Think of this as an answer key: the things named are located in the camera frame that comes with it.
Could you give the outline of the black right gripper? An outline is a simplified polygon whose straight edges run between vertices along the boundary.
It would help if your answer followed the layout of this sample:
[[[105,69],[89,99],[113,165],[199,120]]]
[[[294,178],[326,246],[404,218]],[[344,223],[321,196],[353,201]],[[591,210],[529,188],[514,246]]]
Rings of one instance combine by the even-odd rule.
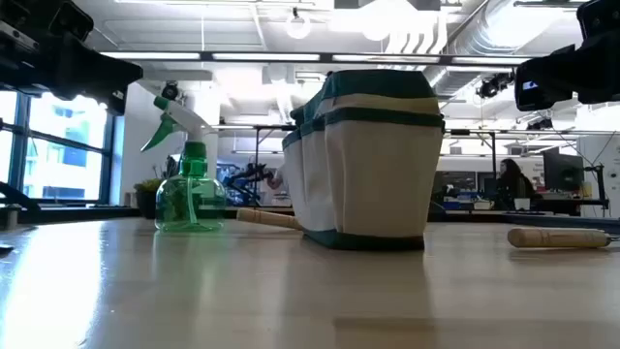
[[[542,111],[578,95],[582,104],[620,102],[620,29],[586,39],[580,49],[579,88],[561,81],[552,63],[529,59],[513,71],[514,101],[519,111]]]

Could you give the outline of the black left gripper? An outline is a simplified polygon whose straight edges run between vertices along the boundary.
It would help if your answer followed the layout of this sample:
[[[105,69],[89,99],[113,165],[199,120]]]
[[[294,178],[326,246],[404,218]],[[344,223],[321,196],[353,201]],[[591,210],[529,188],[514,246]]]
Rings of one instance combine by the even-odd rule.
[[[0,91],[93,98],[110,114],[124,115],[128,86],[142,77],[141,66],[66,34],[63,19],[0,18]]]

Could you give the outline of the wooden handled garden trowel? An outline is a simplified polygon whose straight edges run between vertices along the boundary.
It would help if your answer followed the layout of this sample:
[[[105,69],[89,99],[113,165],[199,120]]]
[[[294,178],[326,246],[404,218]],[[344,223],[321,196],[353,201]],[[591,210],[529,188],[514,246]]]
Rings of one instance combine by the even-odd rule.
[[[580,228],[513,228],[508,242],[517,248],[601,248],[620,241],[619,235]]]

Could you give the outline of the green plastic spray bottle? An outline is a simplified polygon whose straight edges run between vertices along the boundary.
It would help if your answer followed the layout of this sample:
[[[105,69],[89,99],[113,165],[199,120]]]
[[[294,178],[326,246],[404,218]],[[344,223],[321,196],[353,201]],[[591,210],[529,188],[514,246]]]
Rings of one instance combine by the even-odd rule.
[[[212,232],[223,227],[227,205],[224,185],[207,175],[203,136],[213,131],[205,120],[174,100],[161,96],[153,105],[160,114],[155,133],[140,149],[146,152],[174,133],[185,135],[177,173],[164,179],[155,199],[155,227],[160,232]]]

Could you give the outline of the white canvas gardening bag green trim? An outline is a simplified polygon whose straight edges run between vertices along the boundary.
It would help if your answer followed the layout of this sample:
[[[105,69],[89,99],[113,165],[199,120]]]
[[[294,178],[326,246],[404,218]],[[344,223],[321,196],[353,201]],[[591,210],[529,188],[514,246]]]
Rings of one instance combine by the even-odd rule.
[[[420,71],[344,70],[282,141],[294,215],[315,242],[421,250],[445,121]]]

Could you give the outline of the wooden handled garden tool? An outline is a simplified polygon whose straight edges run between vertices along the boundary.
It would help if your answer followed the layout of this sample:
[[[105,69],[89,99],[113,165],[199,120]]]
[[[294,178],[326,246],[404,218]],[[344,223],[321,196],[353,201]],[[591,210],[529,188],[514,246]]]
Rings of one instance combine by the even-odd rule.
[[[237,211],[236,219],[238,221],[255,223],[266,226],[274,226],[280,228],[288,228],[292,230],[302,231],[302,226],[297,222],[294,216],[272,213],[257,209],[240,208]]]

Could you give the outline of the black computer monitor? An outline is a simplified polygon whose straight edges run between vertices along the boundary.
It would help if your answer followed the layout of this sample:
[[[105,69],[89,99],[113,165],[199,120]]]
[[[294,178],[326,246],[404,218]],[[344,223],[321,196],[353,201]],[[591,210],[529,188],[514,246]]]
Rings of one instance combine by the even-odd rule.
[[[584,179],[583,160],[580,156],[545,151],[543,176],[547,190],[577,191]]]

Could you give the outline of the black monitor stand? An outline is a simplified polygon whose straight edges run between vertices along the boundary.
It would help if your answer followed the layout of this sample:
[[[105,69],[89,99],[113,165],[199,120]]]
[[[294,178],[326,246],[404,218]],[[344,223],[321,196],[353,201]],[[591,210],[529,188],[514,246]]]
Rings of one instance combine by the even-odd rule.
[[[599,164],[585,167],[584,171],[586,173],[592,173],[594,175],[594,178],[597,181],[597,188],[599,194],[598,199],[588,200],[588,203],[593,206],[601,206],[603,210],[607,210],[609,209],[609,200],[606,197],[605,193],[604,168],[605,166],[603,164]]]

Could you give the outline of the dark office desk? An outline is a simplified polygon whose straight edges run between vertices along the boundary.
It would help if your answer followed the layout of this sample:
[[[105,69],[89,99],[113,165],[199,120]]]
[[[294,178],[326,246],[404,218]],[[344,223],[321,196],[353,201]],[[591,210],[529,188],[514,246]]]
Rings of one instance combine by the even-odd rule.
[[[530,210],[499,210],[494,207],[494,201],[488,200],[469,200],[469,201],[430,201],[429,209],[433,213],[448,211],[502,211],[523,214],[542,215],[545,212],[551,214],[564,214],[569,216],[580,216],[582,206],[592,206],[588,200],[584,199],[530,199]]]

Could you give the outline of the potted plant in black pot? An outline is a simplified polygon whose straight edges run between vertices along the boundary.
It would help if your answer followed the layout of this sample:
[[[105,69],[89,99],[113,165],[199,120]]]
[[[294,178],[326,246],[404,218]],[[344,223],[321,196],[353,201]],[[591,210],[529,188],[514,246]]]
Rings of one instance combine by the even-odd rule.
[[[155,174],[154,178],[145,179],[134,185],[137,206],[144,218],[155,218],[157,191],[165,180],[178,174],[178,163],[179,161],[176,157],[169,155],[163,167],[152,167]]]

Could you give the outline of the long ceiling light bar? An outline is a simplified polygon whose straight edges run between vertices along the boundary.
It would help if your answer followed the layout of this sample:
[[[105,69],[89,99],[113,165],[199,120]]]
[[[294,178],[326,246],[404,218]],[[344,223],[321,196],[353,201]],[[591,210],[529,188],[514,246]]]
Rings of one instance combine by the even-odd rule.
[[[128,61],[218,63],[393,64],[471,67],[513,67],[533,59],[527,55],[447,55],[276,51],[101,51]]]

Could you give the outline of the silver ventilation duct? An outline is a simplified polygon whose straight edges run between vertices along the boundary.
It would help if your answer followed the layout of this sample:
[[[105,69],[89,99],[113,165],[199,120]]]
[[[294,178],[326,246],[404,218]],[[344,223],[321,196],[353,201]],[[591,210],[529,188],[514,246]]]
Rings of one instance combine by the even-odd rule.
[[[448,40],[443,53],[451,55],[514,54],[542,33],[526,8],[516,0],[484,0],[483,6]],[[449,72],[448,67],[429,66],[425,76],[438,95],[453,95],[476,78],[473,72]]]

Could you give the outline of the dark window frame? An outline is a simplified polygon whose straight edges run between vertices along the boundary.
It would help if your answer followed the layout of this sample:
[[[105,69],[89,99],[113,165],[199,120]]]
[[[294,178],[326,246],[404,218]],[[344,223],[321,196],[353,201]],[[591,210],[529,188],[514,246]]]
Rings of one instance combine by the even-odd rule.
[[[114,128],[92,98],[0,92],[0,181],[40,204],[106,204]]]

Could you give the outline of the black table edge rail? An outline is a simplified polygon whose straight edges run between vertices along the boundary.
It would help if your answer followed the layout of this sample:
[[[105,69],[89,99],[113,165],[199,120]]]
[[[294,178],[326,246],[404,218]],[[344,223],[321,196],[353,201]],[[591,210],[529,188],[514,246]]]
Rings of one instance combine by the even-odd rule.
[[[44,207],[39,211],[18,210],[18,224],[50,224],[141,218],[137,208],[121,207]],[[585,218],[559,215],[512,214],[500,211],[446,211],[430,212],[427,221],[432,223],[498,223],[522,226],[584,228],[603,230],[620,236],[620,219]]]

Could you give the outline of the small grey metal post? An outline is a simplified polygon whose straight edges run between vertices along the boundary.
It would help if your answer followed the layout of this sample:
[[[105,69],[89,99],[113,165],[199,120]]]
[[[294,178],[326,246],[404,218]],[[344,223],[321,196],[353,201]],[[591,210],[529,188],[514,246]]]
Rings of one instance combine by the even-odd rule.
[[[14,229],[18,224],[18,215],[20,212],[20,206],[0,207],[0,231]]]

